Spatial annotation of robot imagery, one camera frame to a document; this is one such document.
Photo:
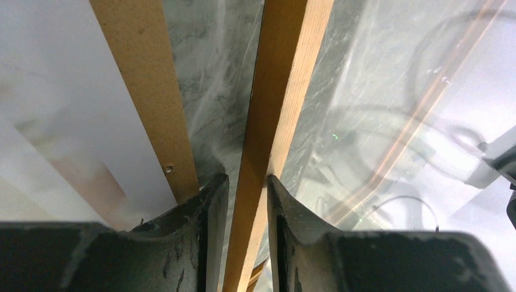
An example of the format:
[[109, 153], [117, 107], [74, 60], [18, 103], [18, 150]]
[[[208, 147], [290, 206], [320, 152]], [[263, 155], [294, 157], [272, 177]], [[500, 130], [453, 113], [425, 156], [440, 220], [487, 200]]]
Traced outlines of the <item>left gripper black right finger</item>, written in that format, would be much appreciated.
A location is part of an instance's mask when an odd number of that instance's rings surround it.
[[509, 291], [488, 249], [460, 232], [342, 231], [267, 178], [274, 291]]

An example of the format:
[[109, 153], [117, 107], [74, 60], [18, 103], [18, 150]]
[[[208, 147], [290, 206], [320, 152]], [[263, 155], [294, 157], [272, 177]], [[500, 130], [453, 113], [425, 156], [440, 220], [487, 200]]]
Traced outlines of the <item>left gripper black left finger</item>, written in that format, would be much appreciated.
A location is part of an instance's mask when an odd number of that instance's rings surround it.
[[2, 291], [216, 291], [229, 178], [115, 231], [93, 222], [1, 223]]

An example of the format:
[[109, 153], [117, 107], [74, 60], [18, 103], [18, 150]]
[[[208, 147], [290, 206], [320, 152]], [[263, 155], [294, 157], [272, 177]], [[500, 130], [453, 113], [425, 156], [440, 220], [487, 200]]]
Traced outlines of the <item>brown backing board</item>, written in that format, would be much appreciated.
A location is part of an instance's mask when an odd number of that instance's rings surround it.
[[199, 191], [162, 1], [91, 1], [178, 204]]

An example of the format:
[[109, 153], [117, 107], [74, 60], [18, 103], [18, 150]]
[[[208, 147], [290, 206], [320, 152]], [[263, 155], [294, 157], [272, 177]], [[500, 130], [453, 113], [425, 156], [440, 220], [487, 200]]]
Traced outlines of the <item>plant photo print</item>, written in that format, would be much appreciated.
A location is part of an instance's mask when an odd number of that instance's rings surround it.
[[129, 230], [176, 206], [88, 1], [1, 2], [1, 220]]

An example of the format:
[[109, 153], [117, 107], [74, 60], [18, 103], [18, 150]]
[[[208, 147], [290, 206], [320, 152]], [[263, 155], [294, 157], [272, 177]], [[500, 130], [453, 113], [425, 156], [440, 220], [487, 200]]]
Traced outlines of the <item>wooden picture frame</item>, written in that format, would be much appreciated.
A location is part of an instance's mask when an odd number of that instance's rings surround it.
[[[267, 178], [274, 175], [283, 184], [281, 176], [334, 3], [335, 1], [265, 3], [223, 284], [226, 291], [244, 291], [247, 285], [274, 291], [268, 235]], [[515, 190], [506, 207], [507, 217], [513, 225], [514, 194]], [[478, 237], [475, 238], [487, 248]], [[514, 291], [515, 284], [511, 285], [501, 269], [500, 271], [509, 285], [509, 291]]]

